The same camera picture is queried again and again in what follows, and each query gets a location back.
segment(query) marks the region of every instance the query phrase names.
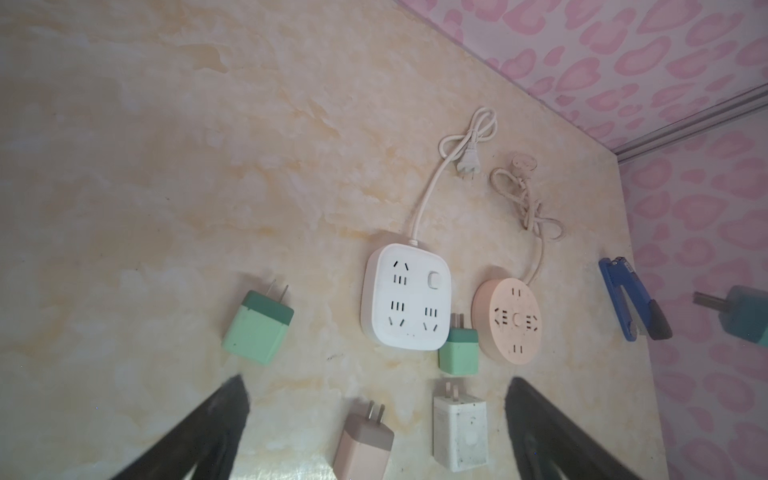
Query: power outlet socket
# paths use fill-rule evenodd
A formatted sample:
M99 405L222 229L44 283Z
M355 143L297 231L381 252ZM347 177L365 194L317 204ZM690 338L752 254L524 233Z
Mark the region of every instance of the power outlet socket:
M362 331L382 345L437 350L451 324L451 271L426 250L391 243L368 259L360 308Z
M472 326L486 355L516 365L536 355L544 327L535 295L516 278L488 280L478 288L472 300Z

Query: pink patterned wallpaper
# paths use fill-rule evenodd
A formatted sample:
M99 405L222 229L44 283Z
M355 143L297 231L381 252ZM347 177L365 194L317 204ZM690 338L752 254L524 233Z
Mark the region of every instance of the pink patterned wallpaper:
M608 148L768 82L768 0L399 0Z
M768 111L624 166L621 181L635 267L674 331L649 342L670 479L768 478L768 348L690 301L768 290Z

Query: pink round power strip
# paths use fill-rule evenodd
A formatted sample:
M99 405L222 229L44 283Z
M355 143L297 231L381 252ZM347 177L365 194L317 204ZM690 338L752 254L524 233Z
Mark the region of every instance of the pink round power strip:
M516 278L483 283L472 301L480 348L500 362L528 363L541 345L541 311L531 289Z

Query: white power cord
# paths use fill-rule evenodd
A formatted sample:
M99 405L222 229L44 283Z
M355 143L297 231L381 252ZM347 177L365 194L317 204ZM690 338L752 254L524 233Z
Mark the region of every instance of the white power cord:
M536 168L536 160L528 155L515 155L512 158L512 171L503 168L496 168L491 172L491 186L504 198L515 202L515 206L520 213L520 223L523 228L532 232L541 242L541 249L536 263L536 268L531 269L528 275L522 279L523 283L530 285L536 280L541 264L544 262L544 251L547 241L557 242L565 237L565 225L560 220L541 216L541 201L534 195L531 189L531 173ZM514 195L504 190L498 185L499 177L507 177L516 187L520 189L520 195ZM556 237L545 238L541 230L543 223L552 223L560 228L560 234Z
M411 232L409 243L412 247L418 247L419 242L416 237L419 235L419 224L422 221L422 215L424 214L424 208L427 205L429 197L432 195L432 191L435 189L438 177L448 166L449 163L456 160L459 155L462 159L456 164L456 170L462 176L466 174L479 174L480 173L480 160L478 159L478 142L489 141L496 135L496 129L498 123L496 122L496 111L493 108L480 107L477 109L474 115L472 115L472 121L469 124L469 130L463 135L449 135L448 137L440 140L438 144L438 151L443 158L440 166L435 170L432 175L432 179L429 181L424 197L419 204L419 209L416 211L416 216L411 223ZM446 154L444 146L446 142L459 141L459 143L453 148L450 154Z
M493 108L480 107L475 114L472 115L472 121L469 124L469 130L466 134L449 135L440 140L438 151L440 152L443 161L432 175L432 179L429 181L427 190L424 192L422 201L419 204L419 209L416 211L413 223L411 223L411 239L409 240L409 244L412 247L419 246L419 242L416 239L419 235L419 224L422 221L422 215L424 214L427 201L429 201L429 197L432 195L432 191L435 189L435 184L442 171L449 163L461 157L456 164L456 170L458 170L458 173L462 177L465 177L467 174L471 174L472 176L479 174L481 170L480 160L478 159L478 143L491 140L494 135L496 135L497 129L498 122L496 121L496 111ZM447 154L445 152L445 144L450 141L458 141L458 144L453 147L450 154ZM534 160L533 157L518 154L512 158L512 171L496 168L491 172L490 176L493 189L503 197L515 202L518 212L520 213L520 221L523 228L532 232L541 241L541 249L536 268L531 269L531 271L528 272L528 275L522 280L526 285L533 283L541 270L541 264L544 262L546 242L557 242L565 237L565 225L563 225L560 220L541 216L541 201L533 194L531 189L530 176L535 168L536 160ZM498 185L499 177L507 177L520 190L520 195L511 194L501 188ZM543 223L557 225L560 228L560 234L556 237L545 238L544 232L541 230L541 225Z

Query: blue stapler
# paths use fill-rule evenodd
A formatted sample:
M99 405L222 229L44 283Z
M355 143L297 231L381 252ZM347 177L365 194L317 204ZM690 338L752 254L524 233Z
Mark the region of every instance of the blue stapler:
M648 336L653 340L666 340L672 337L672 329L667 322L667 317L661 311L656 300L652 300L640 278L632 270L632 266L624 257L617 257L615 260L609 258L600 259L598 262L600 271L605 280L605 286L611 295L611 302L616 309L616 315L619 317L621 331L624 332L624 338L629 342L637 339L638 326L634 325L632 316L624 298L624 293L637 311L638 316L643 322Z

